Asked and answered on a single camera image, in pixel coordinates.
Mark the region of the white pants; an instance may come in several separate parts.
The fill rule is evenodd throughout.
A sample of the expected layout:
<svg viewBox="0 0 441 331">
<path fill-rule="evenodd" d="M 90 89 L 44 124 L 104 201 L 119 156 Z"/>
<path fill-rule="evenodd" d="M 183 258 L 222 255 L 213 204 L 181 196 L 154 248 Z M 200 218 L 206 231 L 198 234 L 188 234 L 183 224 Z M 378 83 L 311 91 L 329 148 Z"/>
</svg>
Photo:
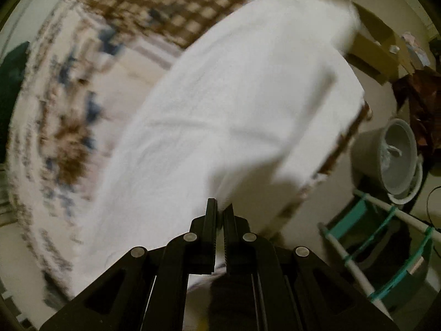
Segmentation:
<svg viewBox="0 0 441 331">
<path fill-rule="evenodd" d="M 360 121 L 347 0 L 255 0 L 186 49 L 131 119 L 80 220 L 79 294 L 135 246 L 188 230 L 209 198 L 255 230 L 302 202 Z"/>
</svg>

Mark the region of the teal and white rack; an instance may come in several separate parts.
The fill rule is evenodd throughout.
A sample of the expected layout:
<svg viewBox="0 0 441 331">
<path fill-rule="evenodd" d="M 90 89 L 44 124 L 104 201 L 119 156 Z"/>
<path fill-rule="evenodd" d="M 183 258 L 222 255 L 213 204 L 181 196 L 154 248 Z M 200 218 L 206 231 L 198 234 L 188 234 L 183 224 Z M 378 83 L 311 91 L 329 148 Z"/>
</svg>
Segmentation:
<svg viewBox="0 0 441 331">
<path fill-rule="evenodd" d="M 318 229 L 367 300 L 387 317 L 421 288 L 440 241 L 434 225 L 362 191 Z"/>
</svg>

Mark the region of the grey plastic bucket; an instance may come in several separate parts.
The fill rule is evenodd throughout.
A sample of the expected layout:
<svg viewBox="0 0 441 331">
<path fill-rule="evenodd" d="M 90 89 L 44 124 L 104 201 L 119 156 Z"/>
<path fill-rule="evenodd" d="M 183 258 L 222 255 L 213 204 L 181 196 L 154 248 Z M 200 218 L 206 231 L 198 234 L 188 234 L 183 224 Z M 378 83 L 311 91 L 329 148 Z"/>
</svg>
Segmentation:
<svg viewBox="0 0 441 331">
<path fill-rule="evenodd" d="M 358 191 L 385 195 L 396 205 L 416 196 L 422 165 L 414 133 L 404 120 L 391 119 L 382 128 L 360 133 L 350 156 Z"/>
</svg>

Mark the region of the floral brown checkered blanket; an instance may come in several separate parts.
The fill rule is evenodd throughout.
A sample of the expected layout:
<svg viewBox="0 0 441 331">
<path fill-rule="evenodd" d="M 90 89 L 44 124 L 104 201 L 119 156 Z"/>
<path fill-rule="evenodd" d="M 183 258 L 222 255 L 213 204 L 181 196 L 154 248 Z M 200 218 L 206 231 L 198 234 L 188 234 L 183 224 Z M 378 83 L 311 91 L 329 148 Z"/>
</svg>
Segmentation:
<svg viewBox="0 0 441 331">
<path fill-rule="evenodd" d="M 66 298 L 78 295 L 80 220 L 131 119 L 187 48 L 254 1 L 60 0 L 41 26 L 10 120 L 7 181 L 27 246 Z M 368 112 L 364 104 L 321 181 Z M 253 229 L 277 235 L 304 200 Z"/>
</svg>

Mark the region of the dark red cloth pile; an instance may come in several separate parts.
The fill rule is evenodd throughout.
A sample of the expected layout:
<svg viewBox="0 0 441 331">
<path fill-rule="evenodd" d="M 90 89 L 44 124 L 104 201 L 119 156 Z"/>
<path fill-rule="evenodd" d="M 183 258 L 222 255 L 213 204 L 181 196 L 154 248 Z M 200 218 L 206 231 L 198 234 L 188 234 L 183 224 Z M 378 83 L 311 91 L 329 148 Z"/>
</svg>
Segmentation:
<svg viewBox="0 0 441 331">
<path fill-rule="evenodd" d="M 399 111 L 409 103 L 410 127 L 420 147 L 440 148 L 440 74 L 429 67 L 393 82 Z"/>
</svg>

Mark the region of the open cardboard box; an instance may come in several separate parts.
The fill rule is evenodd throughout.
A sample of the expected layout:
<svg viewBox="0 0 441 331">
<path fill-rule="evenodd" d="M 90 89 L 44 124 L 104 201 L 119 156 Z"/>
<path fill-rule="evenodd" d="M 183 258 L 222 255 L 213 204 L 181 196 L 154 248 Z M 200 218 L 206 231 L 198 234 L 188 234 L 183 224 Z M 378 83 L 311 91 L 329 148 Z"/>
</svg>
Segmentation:
<svg viewBox="0 0 441 331">
<path fill-rule="evenodd" d="M 414 74 L 405 41 L 375 14 L 357 3 L 354 7 L 360 27 L 347 52 L 347 62 L 380 84 Z"/>
</svg>

